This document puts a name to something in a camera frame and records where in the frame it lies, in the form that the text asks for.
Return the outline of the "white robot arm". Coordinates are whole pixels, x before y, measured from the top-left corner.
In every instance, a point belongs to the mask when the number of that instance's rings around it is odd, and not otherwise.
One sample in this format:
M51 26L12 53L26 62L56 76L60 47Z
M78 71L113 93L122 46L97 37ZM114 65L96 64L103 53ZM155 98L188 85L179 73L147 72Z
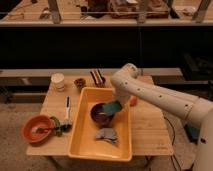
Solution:
M207 99L145 83L140 71L127 63L111 77L115 99L125 104L131 95L186 120L200 130L193 171L213 171L213 102Z

